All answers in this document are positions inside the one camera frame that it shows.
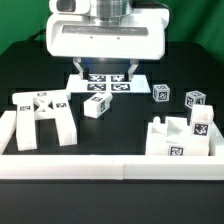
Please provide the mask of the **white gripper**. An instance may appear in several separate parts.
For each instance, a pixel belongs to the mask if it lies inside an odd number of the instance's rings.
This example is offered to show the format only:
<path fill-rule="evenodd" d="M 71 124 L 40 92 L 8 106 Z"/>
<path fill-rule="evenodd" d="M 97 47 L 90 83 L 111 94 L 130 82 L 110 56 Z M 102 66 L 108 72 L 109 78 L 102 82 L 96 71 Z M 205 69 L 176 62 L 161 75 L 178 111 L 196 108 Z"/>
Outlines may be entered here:
<path fill-rule="evenodd" d="M 166 8 L 134 7 L 131 0 L 49 0 L 52 15 L 46 44 L 54 56 L 74 57 L 80 78 L 89 78 L 81 58 L 131 59 L 124 74 L 131 81 L 136 59 L 158 60 L 165 52 Z"/>

